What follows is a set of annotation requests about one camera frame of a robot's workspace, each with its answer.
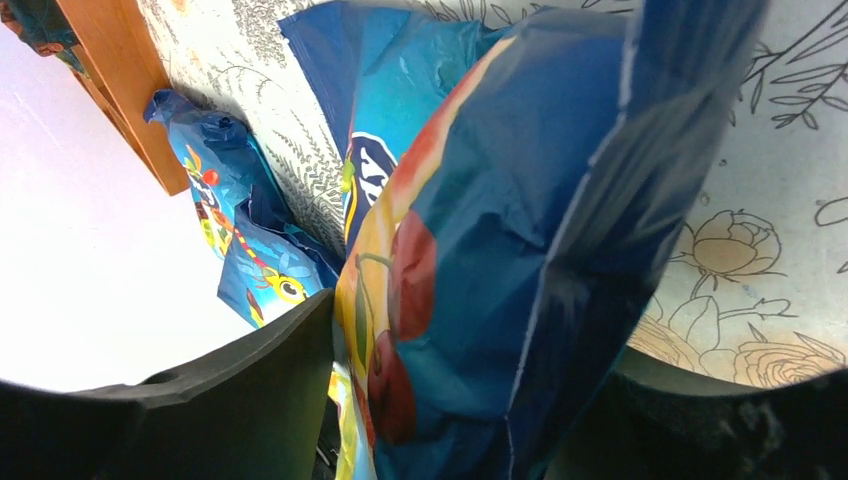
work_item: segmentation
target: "wooden board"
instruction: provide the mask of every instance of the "wooden board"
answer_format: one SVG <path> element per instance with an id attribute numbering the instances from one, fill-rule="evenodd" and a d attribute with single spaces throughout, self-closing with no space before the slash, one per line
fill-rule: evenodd
<path id="1" fill-rule="evenodd" d="M 168 194 L 188 188 L 164 128 L 143 118 L 153 92 L 170 88 L 170 82 L 136 1 L 57 1 L 79 38 L 80 60 L 91 77 L 84 86 L 92 98 L 107 116 L 118 117 L 110 120 Z"/>

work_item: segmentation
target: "floral wallpaper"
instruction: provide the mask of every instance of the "floral wallpaper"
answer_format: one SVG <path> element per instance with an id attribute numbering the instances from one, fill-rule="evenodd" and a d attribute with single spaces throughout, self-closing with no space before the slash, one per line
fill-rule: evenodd
<path id="1" fill-rule="evenodd" d="M 341 160 L 276 21 L 310 0 L 138 0 L 166 70 L 254 130 L 304 228 L 343 252 Z M 639 0 L 395 0 L 443 21 Z M 630 339 L 660 360 L 772 388 L 846 366 L 848 0 L 774 0 L 729 132 Z"/>

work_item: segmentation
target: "orange stripe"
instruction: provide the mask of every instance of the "orange stripe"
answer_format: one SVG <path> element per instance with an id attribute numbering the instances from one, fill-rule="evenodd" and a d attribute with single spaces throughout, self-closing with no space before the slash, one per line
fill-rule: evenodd
<path id="1" fill-rule="evenodd" d="M 233 229 L 233 235 L 236 236 L 239 243 L 241 244 L 241 247 L 244 249 L 245 253 L 247 253 L 247 255 L 251 259 L 253 259 L 253 261 L 256 262 L 257 265 L 259 265 L 259 268 L 270 268 L 270 267 L 268 267 L 268 265 L 265 264 L 265 262 L 263 262 L 256 255 L 256 253 L 254 253 L 253 249 L 251 249 L 250 246 L 247 245 L 247 240 L 244 239 L 244 237 L 241 235 L 241 232 L 239 232 L 238 229 L 236 229 L 236 228 Z"/>

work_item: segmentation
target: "wall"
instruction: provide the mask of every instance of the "wall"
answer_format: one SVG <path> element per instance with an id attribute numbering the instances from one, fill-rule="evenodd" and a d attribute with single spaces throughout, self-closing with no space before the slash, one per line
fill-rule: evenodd
<path id="1" fill-rule="evenodd" d="M 0 58 L 0 378 L 137 383 L 249 332 L 187 193 L 162 192 L 61 62 L 2 28 Z"/>

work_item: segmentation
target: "blue snack package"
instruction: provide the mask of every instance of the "blue snack package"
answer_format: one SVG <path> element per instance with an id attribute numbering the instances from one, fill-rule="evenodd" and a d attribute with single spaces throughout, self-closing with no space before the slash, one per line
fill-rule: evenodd
<path id="1" fill-rule="evenodd" d="M 165 126 L 168 142 L 188 174 L 206 242 L 220 259 L 233 239 L 235 206 L 248 197 L 251 185 L 284 201 L 256 140 L 240 120 L 199 109 L 170 89 L 153 94 L 144 119 Z"/>
<path id="2" fill-rule="evenodd" d="M 505 30 L 345 1 L 279 24 L 344 154 L 344 236 L 350 250 L 397 159 Z"/>
<path id="3" fill-rule="evenodd" d="M 292 222 L 288 206 L 260 187 L 235 208 L 218 297 L 254 328 L 338 279 L 341 259 Z"/>
<path id="4" fill-rule="evenodd" d="M 544 475 L 659 282 L 768 3 L 542 9 L 420 128 L 336 287 L 372 478 Z"/>

